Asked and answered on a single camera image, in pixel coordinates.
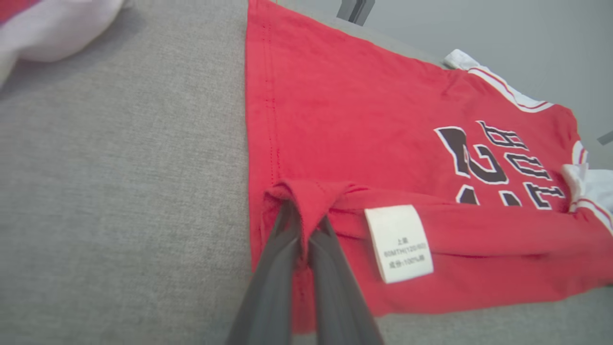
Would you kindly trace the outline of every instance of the clothing label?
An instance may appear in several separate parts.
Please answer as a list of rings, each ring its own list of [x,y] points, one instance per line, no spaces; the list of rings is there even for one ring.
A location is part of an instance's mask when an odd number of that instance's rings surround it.
[[[377,265],[387,284],[434,272],[432,255],[415,207],[365,209]]]

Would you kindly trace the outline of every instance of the white sleeve trim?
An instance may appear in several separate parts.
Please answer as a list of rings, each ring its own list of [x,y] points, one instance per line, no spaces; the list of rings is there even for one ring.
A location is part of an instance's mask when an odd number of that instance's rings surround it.
[[[447,55],[444,59],[444,63],[451,68],[463,69],[485,80],[498,90],[498,92],[509,102],[523,112],[539,112],[554,105],[549,102],[536,101],[515,90],[500,76],[490,71],[489,68],[481,66],[475,59],[459,49],[455,49]]]
[[[613,171],[590,170],[587,163],[565,164],[562,176],[571,190],[569,212],[580,207],[591,210],[613,235]]]
[[[573,164],[587,163],[587,150],[581,144],[581,141],[575,142],[573,146]]]

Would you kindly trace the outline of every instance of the red jersey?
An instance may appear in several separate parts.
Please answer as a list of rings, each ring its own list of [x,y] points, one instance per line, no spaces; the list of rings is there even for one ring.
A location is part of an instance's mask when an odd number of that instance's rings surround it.
[[[295,330],[315,326],[305,244],[324,214],[376,316],[559,300],[613,282],[611,215],[562,174],[587,159],[572,112],[462,52],[447,62],[459,69],[250,1],[253,269],[280,201],[294,200],[304,234]],[[402,204],[419,215],[434,272],[385,284],[364,209]]]

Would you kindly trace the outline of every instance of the basketball jersey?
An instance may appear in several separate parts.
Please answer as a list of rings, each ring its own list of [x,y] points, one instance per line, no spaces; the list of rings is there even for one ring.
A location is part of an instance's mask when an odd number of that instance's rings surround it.
[[[253,269],[281,201],[293,200],[303,230],[296,331],[315,326],[306,244],[324,214],[377,316],[559,300],[613,282],[610,205],[587,196],[572,112],[461,51],[446,63],[456,69],[250,1]],[[364,209],[394,205],[417,211],[434,272],[385,284]]]

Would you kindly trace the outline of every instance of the gray fabric surface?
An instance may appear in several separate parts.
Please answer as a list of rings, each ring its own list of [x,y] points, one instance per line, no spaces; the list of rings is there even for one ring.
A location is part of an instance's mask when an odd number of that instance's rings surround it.
[[[224,341],[250,277],[245,29],[246,1],[137,1],[82,53],[17,67],[0,90],[0,344]],[[610,344],[612,313],[607,288],[379,324],[389,344]]]

